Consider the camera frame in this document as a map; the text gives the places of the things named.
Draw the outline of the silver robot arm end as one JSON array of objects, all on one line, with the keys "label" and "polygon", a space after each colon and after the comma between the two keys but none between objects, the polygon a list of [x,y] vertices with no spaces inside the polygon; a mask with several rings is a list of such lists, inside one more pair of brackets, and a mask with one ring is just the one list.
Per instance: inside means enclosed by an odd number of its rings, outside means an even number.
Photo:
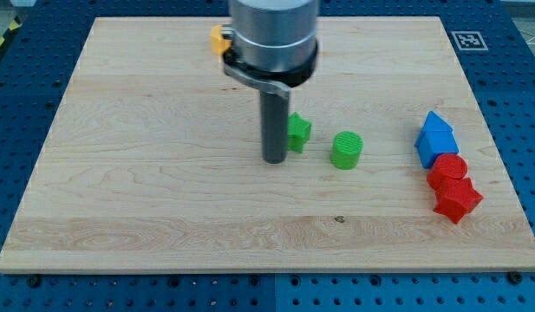
[{"label": "silver robot arm end", "polygon": [[249,88],[290,98],[316,66],[317,0],[230,0],[222,36],[225,74]]}]

